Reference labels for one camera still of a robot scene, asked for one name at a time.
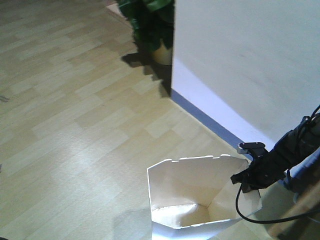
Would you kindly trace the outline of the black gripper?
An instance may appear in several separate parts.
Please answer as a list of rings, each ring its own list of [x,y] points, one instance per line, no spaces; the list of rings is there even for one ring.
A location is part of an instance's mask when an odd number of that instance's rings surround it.
[[[241,183],[243,193],[252,190],[266,189],[285,177],[287,161],[276,152],[258,157],[251,162],[249,167],[230,177],[233,185]]]

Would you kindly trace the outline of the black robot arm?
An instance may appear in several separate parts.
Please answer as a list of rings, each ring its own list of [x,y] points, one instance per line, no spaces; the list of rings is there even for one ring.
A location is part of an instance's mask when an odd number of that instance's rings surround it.
[[[320,147],[320,115],[305,116],[301,123],[288,131],[267,151],[262,142],[242,142],[238,153],[249,154],[253,161],[249,167],[230,177],[232,184],[241,184],[243,193],[266,189],[284,179],[290,170]]]

